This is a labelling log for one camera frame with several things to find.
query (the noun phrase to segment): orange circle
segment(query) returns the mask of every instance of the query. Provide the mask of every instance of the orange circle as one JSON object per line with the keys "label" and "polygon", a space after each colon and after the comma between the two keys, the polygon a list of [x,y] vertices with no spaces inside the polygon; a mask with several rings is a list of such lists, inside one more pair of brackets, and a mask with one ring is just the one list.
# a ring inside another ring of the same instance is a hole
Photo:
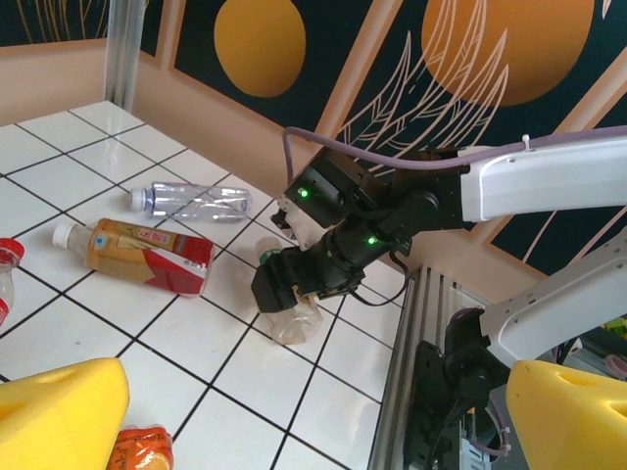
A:
{"label": "orange circle", "polygon": [[[455,2],[454,26],[439,71],[434,59],[442,48],[425,53],[427,68],[438,82],[442,83],[447,73],[450,76],[452,68],[456,67],[456,54],[462,47],[467,54],[471,53],[470,34],[465,37],[466,30],[480,1]],[[566,77],[584,48],[595,7],[594,0],[489,0],[485,3],[486,20],[481,45],[466,83],[478,77],[506,31],[506,45],[497,68],[500,72],[508,66],[501,106],[527,103],[544,95]],[[440,9],[447,4],[443,0],[429,0],[422,25],[423,50],[436,32]],[[459,81],[448,84],[447,91],[455,93]],[[476,80],[461,93],[461,98],[471,101],[480,86],[481,80]]]}
{"label": "orange circle", "polygon": [[287,91],[305,61],[305,25],[290,0],[227,0],[217,13],[214,41],[231,82],[260,98]]}

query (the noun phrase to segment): red bottle cap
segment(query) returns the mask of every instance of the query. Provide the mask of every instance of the red bottle cap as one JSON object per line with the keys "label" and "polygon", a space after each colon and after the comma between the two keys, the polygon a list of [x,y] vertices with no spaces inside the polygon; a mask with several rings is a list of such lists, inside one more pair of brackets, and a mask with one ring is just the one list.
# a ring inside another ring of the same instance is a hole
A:
{"label": "red bottle cap", "polygon": [[0,238],[0,262],[18,263],[24,256],[24,245],[13,238]]}

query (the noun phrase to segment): crushed plastic bottle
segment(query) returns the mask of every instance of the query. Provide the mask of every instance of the crushed plastic bottle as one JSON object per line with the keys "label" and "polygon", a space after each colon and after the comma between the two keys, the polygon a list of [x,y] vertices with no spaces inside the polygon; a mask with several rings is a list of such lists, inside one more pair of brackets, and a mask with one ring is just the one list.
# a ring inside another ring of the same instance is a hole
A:
{"label": "crushed plastic bottle", "polygon": [[238,222],[253,205],[245,189],[155,182],[130,191],[130,208],[156,218],[188,221]]}
{"label": "crushed plastic bottle", "polygon": [[9,315],[15,298],[12,271],[24,256],[24,246],[12,238],[0,238],[0,325]]}
{"label": "crushed plastic bottle", "polygon": [[[281,251],[277,238],[264,237],[257,242],[257,254],[263,264],[271,255]],[[277,313],[262,313],[269,325],[272,339],[280,345],[300,345],[310,340],[322,324],[322,315],[312,297],[296,295],[298,303],[293,308]]]}

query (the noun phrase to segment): beige wall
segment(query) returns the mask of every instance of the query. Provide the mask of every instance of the beige wall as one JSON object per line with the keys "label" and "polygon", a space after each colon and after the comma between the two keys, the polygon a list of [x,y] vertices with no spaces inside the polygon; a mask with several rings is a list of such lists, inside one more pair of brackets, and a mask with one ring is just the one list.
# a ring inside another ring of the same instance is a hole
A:
{"label": "beige wall", "polygon": [[[170,1],[165,8],[160,38],[164,41],[164,56],[159,61],[145,55],[141,57],[133,112],[270,195],[279,195],[285,185],[282,129],[172,69],[174,38],[181,19],[180,4]],[[318,132],[334,135],[346,118],[357,93],[356,83],[361,82],[373,59],[373,54],[363,51],[376,51],[383,39],[369,31],[380,31],[382,24],[392,20],[399,5],[398,0],[373,2],[373,9],[364,22],[366,26],[356,41],[361,47],[355,47],[351,53],[320,120]],[[608,70],[611,77],[601,79],[599,86],[591,89],[559,131],[590,128],[599,121],[600,109],[606,107],[608,100],[615,103],[622,96],[621,84],[627,83],[627,77],[622,76],[622,65],[619,69],[621,76],[618,77],[616,70]],[[600,93],[608,84],[615,88],[609,93],[611,98],[607,92]],[[300,143],[297,150],[295,168],[299,170],[315,148]],[[490,248],[486,240],[499,223],[495,220],[481,224],[471,234],[463,231],[419,234],[414,240],[410,266],[418,267],[425,262],[489,301],[505,300],[543,276]]]}
{"label": "beige wall", "polygon": [[0,49],[0,125],[103,99],[105,40]]}

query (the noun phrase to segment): robotic arm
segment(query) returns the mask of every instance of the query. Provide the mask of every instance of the robotic arm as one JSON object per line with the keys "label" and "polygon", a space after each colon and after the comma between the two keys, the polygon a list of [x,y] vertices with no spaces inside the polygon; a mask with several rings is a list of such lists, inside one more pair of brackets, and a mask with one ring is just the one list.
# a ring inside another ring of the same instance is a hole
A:
{"label": "robotic arm", "polygon": [[[366,266],[388,252],[408,255],[411,238],[420,231],[513,213],[627,204],[627,137],[599,132],[535,148],[523,137],[523,144],[490,159],[436,170],[409,169],[403,162],[407,167],[396,169],[390,183],[331,145],[322,148],[285,191],[285,211],[273,220],[283,228],[302,220],[294,215],[298,208],[312,223],[333,228],[315,243],[301,243],[304,251],[284,249],[258,268],[252,288],[260,311],[293,307],[297,296],[354,294]],[[442,162],[462,154],[444,149],[404,159]],[[449,425],[472,407],[484,408],[516,361],[536,358],[624,314],[625,286],[627,229],[514,299],[460,312],[447,328],[444,353],[421,343],[408,460],[419,468],[430,469],[436,461],[447,468],[455,458],[450,441],[441,439]]]}

